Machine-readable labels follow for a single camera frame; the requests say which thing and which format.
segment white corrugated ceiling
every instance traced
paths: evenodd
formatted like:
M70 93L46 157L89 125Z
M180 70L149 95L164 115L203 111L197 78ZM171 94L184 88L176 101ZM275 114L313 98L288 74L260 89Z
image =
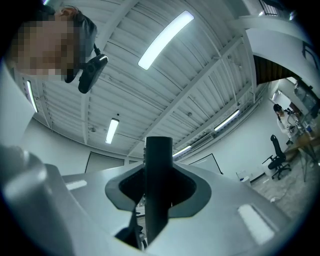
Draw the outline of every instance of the white corrugated ceiling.
M178 150L237 105L253 101L250 46L227 27L232 16L222 0L65 0L62 5L78 7L96 24L96 44L108 64L87 94L78 91L79 74L71 84L16 75L21 86L31 80L39 109L34 117L52 130L105 151L142 156L146 136L172 137ZM148 70L138 66L152 41L184 10L194 20ZM109 145L111 118L120 123Z

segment black pole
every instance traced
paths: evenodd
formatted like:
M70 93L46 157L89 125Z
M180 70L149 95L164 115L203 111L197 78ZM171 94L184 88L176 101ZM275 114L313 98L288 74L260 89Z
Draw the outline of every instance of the black pole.
M150 244L168 223L173 179L173 142L170 137L147 137L145 145L145 225Z

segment black railing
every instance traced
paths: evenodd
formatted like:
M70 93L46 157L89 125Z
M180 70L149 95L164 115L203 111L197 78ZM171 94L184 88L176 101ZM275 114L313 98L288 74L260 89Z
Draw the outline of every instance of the black railing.
M271 5L266 4L263 0L259 0L259 3L263 9L264 15L269 16L278 16L279 13L277 12L277 9Z

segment concrete floor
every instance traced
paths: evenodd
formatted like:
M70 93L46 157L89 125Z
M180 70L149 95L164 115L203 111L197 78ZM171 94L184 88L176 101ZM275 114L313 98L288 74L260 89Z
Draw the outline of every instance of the concrete floor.
M271 179L270 176L264 175L254 181L251 186L269 201L274 201L285 214L295 220L313 203L315 194L319 190L320 166L314 164L310 167L310 162L308 163L305 182L300 155L290 163L290 166L292 170L283 171L281 180L276 176Z

